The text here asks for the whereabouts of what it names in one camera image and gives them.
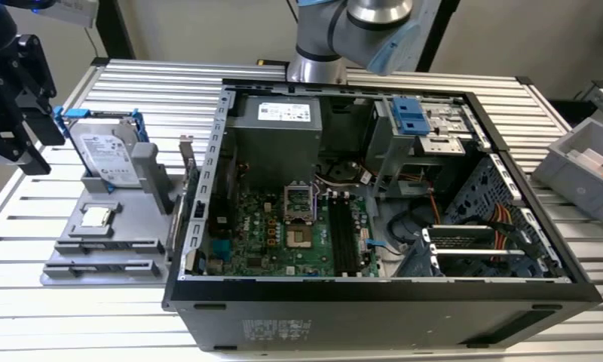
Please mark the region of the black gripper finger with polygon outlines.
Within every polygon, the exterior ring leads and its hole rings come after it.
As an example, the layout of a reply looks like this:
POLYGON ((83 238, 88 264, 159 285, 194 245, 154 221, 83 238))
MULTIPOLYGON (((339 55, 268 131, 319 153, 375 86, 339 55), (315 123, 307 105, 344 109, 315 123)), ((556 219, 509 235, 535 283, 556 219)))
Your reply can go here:
POLYGON ((32 143, 23 112, 6 81, 0 81, 0 164, 18 166, 27 175, 51 173, 51 166, 32 143))
POLYGON ((23 91, 18 104, 26 116, 26 122, 46 146, 62 146, 64 135, 55 122, 51 99, 58 96, 43 44, 36 35, 20 35, 18 38, 19 67, 23 91))

